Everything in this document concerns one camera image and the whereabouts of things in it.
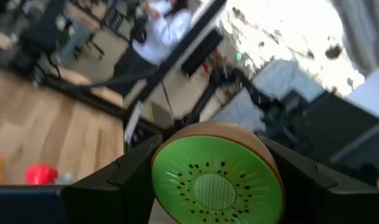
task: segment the kiwi-shaped speaker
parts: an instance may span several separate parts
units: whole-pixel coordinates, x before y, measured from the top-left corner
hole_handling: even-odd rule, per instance
[[[155,153],[152,181],[161,206],[182,224],[275,224],[283,212],[272,155],[231,123],[197,123],[176,133]]]

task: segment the wooden floor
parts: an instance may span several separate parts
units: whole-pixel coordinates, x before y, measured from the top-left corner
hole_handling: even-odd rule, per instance
[[[0,72],[4,184],[24,184],[34,164],[81,179],[123,154],[121,121],[61,93]]]

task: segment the long hair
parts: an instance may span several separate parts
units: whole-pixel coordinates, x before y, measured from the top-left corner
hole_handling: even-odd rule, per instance
[[[169,13],[170,15],[175,15],[181,9],[188,9],[188,0],[177,0],[177,2],[173,5],[172,11]]]

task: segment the white shirt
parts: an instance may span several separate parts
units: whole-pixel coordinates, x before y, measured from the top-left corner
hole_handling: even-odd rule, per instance
[[[169,12],[172,7],[169,1],[150,2],[149,6],[157,10],[161,16],[148,22],[145,43],[140,44],[134,40],[133,49],[149,63],[159,65],[170,55],[190,29],[192,12],[188,9],[181,9],[175,15],[165,18],[162,15]]]

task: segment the curtain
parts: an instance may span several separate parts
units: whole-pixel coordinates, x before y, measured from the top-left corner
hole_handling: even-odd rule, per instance
[[[379,67],[379,0],[331,0],[344,28],[343,43],[365,76]]]

